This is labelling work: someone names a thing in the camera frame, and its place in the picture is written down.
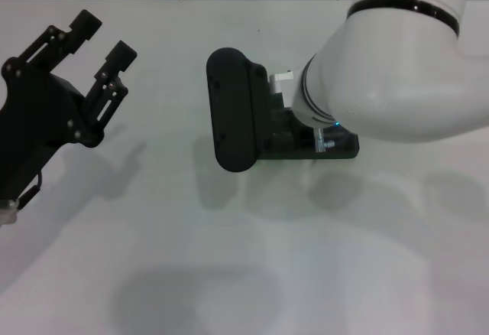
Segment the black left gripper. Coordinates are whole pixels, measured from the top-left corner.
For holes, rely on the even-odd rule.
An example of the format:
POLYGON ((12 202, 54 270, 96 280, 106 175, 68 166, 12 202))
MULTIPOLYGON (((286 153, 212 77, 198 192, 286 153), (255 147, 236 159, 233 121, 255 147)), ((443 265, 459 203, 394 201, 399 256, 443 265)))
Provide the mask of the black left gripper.
POLYGON ((2 67, 7 97, 1 108, 1 201, 23 209, 39 192, 42 169, 66 144, 98 146, 128 88, 119 74, 137 53, 119 41, 86 96, 51 71, 102 26, 83 9, 63 31, 50 25, 2 67))

